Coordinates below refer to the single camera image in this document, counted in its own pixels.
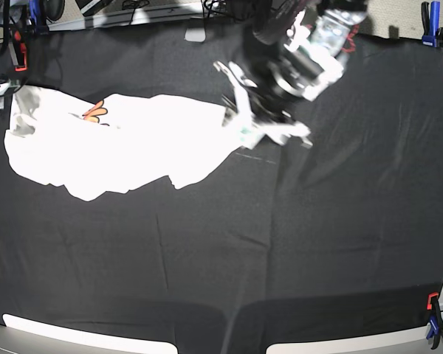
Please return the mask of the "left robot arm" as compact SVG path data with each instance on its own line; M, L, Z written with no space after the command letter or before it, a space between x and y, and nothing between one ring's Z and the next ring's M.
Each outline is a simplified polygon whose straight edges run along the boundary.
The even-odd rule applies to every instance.
M239 65L255 118L291 122L297 101L315 100L344 74L343 48L367 16L366 1L256 1Z

